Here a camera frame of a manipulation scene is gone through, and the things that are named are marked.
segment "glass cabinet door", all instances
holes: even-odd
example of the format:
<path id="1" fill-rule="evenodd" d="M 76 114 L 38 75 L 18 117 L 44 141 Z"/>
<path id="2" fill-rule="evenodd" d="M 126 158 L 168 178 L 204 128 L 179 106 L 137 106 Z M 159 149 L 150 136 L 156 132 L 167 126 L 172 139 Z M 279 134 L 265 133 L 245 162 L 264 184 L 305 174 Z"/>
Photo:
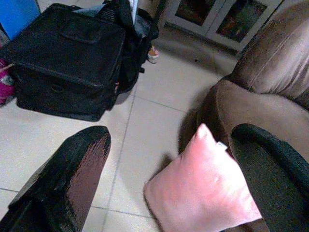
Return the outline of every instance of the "glass cabinet door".
<path id="1" fill-rule="evenodd" d="M 205 36 L 225 0 L 174 0 L 167 22 Z"/>
<path id="2" fill-rule="evenodd" d="M 206 37 L 241 51 L 281 0 L 226 1 Z"/>
<path id="3" fill-rule="evenodd" d="M 181 0 L 176 16 L 202 26 L 215 0 Z"/>

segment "pink cushion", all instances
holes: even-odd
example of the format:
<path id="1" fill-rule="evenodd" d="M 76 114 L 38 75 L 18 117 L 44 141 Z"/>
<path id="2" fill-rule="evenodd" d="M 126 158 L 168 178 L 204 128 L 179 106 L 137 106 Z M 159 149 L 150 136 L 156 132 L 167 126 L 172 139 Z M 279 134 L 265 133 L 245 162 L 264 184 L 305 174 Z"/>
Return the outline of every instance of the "pink cushion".
<path id="1" fill-rule="evenodd" d="M 261 218 L 239 166 L 205 124 L 144 194 L 165 232 L 216 232 Z"/>

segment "brown sofa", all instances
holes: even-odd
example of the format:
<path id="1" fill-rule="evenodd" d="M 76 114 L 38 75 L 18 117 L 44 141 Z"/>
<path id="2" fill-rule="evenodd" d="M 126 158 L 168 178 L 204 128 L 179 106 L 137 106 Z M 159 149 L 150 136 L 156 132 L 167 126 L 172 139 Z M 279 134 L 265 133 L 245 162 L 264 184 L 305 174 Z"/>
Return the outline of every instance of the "brown sofa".
<path id="1" fill-rule="evenodd" d="M 257 125 L 287 141 L 309 162 L 309 2 L 277 15 L 250 42 L 233 72 L 212 87 L 186 123 L 190 138 L 205 123 L 229 144 L 238 124 Z M 226 231 L 268 231 L 262 220 Z"/>

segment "blue object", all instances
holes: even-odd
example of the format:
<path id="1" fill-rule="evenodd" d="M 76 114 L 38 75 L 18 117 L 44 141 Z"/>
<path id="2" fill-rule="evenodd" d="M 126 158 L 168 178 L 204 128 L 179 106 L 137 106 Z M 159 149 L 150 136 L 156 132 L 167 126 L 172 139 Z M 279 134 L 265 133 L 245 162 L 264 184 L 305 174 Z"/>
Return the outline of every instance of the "blue object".
<path id="1" fill-rule="evenodd" d="M 36 0 L 0 0 L 0 6 L 0 23 L 10 39 L 40 15 Z"/>

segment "tile floor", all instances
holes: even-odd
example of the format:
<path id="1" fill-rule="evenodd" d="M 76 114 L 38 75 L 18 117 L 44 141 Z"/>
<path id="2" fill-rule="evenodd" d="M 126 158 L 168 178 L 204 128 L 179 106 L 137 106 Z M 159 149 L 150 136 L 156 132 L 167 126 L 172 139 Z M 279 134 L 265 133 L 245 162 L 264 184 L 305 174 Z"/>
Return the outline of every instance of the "tile floor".
<path id="1" fill-rule="evenodd" d="M 41 10 L 52 2 L 39 0 Z M 101 0 L 56 2 L 88 7 Z M 115 105 L 99 122 L 23 110 L 15 101 L 1 108 L 0 218 L 28 178 L 68 136 L 92 125 L 105 125 L 112 135 L 112 149 L 83 231 L 160 231 L 145 205 L 143 184 L 177 156 L 178 131 L 186 112 L 196 108 L 209 88 L 232 72 L 237 62 L 178 30 L 164 28 L 160 33 L 154 42 L 160 50 L 158 63 L 146 62 L 146 73 L 140 75 L 126 101 Z"/>

